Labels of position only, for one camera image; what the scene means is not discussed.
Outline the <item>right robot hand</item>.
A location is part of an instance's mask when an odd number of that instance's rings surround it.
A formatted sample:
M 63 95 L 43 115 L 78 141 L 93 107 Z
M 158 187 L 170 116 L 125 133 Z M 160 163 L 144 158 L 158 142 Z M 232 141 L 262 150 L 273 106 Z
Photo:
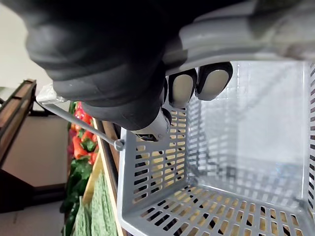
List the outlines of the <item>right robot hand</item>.
M 145 141 L 169 130 L 166 43 L 181 27 L 232 0 L 4 0 L 28 31 L 30 59 L 55 92 L 92 117 Z

